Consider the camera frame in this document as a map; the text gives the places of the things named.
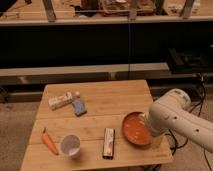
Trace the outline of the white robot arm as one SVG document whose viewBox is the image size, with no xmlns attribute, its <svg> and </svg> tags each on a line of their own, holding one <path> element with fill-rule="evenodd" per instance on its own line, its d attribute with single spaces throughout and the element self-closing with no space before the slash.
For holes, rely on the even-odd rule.
<svg viewBox="0 0 213 171">
<path fill-rule="evenodd" d="M 171 89 L 149 106 L 145 124 L 153 137 L 171 129 L 213 154 L 213 122 L 189 113 L 190 104 L 185 91 Z"/>
</svg>

